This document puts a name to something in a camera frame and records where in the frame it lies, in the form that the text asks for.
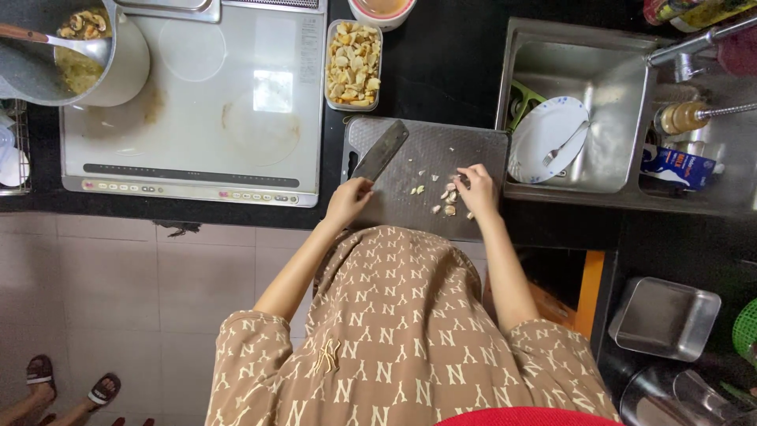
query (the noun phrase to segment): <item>cutting board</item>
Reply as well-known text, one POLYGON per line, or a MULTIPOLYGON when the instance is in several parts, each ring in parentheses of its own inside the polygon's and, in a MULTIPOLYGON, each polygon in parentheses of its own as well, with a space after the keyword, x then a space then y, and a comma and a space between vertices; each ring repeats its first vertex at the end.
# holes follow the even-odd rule
MULTIPOLYGON (((367 116, 350 120, 344 131, 342 182, 395 120, 367 116)), ((462 199, 458 197, 455 204, 456 215, 446 216, 446 204, 440 197, 458 167, 477 163, 486 167, 499 188, 505 173, 509 135, 477 127, 402 121, 410 136, 376 180, 373 198, 352 227, 362 229, 390 224, 450 240, 480 240, 478 225, 475 219, 466 218, 469 210, 462 199), (436 182, 432 175, 439 176, 436 182), (412 188, 420 185, 425 186, 424 191, 410 195, 412 188), (435 205, 441 206, 436 215, 431 213, 435 205)))

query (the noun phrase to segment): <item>wooden ladle handle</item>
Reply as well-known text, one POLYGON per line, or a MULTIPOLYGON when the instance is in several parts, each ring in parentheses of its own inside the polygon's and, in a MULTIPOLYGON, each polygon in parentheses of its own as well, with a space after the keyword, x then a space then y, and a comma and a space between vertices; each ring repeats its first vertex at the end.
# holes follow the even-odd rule
POLYGON ((32 30, 10 25, 9 23, 0 23, 0 37, 10 37, 12 39, 26 40, 30 42, 47 43, 48 37, 45 34, 37 33, 32 30))

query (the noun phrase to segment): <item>ny logo pattern shirt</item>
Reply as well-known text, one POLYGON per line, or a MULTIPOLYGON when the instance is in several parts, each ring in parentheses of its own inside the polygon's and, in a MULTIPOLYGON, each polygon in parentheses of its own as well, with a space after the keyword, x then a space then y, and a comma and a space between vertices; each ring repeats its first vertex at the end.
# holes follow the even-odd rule
POLYGON ((546 320, 503 336, 447 240, 388 226, 344 235, 316 282, 295 352, 282 318, 224 321, 206 426, 434 424, 513 406, 618 420, 588 342, 546 320))

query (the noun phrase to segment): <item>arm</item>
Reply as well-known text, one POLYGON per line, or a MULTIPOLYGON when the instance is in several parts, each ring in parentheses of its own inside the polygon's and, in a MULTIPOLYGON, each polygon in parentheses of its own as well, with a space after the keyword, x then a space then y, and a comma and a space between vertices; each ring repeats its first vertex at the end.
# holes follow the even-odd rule
POLYGON ((457 169, 470 180, 470 189, 455 178, 455 185, 468 210, 473 212, 484 236, 494 310, 500 331, 506 333, 523 321, 540 318, 523 268, 497 211, 494 183, 482 164, 457 169))
POLYGON ((329 202, 326 218, 316 226, 302 247, 276 275, 255 303, 254 311, 278 315, 291 321, 323 256, 339 233, 371 199, 372 186, 373 182, 361 177, 350 179, 337 188, 329 202))

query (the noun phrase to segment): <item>cleaver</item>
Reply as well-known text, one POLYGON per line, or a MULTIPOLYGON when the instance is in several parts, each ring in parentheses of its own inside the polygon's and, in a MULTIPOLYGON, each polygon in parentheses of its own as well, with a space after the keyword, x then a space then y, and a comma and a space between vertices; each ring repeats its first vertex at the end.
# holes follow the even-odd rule
POLYGON ((410 131, 402 120, 395 121, 357 163, 352 177, 365 177, 376 182, 409 135, 410 131))

